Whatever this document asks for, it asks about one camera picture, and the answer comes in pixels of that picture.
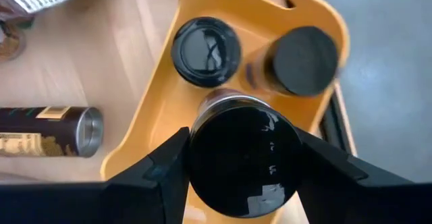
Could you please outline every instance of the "gray floor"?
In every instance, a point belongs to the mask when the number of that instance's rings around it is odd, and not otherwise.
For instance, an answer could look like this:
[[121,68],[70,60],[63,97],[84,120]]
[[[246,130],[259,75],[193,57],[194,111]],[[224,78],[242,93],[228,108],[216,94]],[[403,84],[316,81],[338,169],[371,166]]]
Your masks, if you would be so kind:
[[360,158],[432,181],[432,0],[327,0],[345,18],[341,75]]

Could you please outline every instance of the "yellow plastic tray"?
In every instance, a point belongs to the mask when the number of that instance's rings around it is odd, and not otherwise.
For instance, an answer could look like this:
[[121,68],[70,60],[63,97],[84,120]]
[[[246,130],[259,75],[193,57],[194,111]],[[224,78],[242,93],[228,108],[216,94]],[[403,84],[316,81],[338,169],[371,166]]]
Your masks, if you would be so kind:
[[[165,41],[165,46],[153,78],[144,93],[138,110],[123,142],[103,161],[101,175],[109,179],[163,143],[179,128],[191,126],[200,102],[211,91],[198,88],[183,80],[175,70],[171,56],[173,36],[188,20],[212,16],[229,24],[242,45],[243,62],[254,51],[268,45],[287,31],[299,26],[316,26],[330,35],[340,53],[340,67],[348,55],[348,31],[341,16],[322,0],[290,0],[292,9],[278,7],[266,0],[180,0],[180,4]],[[257,96],[285,115],[303,130],[316,128],[326,108],[333,87],[315,97],[256,95],[243,88],[242,73],[237,73],[223,87]],[[184,223],[270,223],[276,213],[256,219],[235,219],[216,213],[207,207],[189,188],[186,208],[197,211],[200,221],[185,217]]]

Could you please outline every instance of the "black lid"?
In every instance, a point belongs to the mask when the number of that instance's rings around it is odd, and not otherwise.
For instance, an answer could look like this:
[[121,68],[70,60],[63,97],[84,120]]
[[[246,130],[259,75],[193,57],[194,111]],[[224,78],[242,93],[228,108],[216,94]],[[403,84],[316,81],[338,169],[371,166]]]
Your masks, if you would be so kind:
[[278,112],[256,105],[230,108],[193,135],[190,183],[221,214],[266,215],[299,186],[301,149],[296,130]]
[[216,18],[194,18],[174,37],[171,58],[178,73],[197,86],[215,87],[236,72],[241,48],[236,33]]
[[314,26],[293,29],[275,46],[269,69],[280,86],[289,92],[316,95],[333,80],[338,68],[338,50],[321,29]]

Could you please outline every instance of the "black jar lid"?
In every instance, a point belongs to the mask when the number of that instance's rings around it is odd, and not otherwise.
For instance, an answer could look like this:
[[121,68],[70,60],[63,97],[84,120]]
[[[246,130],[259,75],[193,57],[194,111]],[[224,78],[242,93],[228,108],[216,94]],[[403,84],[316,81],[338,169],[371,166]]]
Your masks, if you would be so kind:
[[338,50],[324,31],[314,26],[293,29],[275,43],[271,74],[292,94],[313,96],[335,77]]
[[302,143],[291,123],[266,106],[208,118],[190,144],[190,183],[215,211],[252,218],[286,203],[301,179]]
[[185,80],[210,88],[227,82],[236,72],[241,48],[236,33],[225,22],[201,17],[177,31],[171,58]]

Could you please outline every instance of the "brown can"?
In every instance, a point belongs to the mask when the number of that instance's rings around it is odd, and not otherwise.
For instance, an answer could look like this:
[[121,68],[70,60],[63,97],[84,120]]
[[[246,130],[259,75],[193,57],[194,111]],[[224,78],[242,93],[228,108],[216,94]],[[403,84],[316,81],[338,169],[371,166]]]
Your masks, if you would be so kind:
[[94,107],[0,108],[0,155],[91,157],[102,143]]

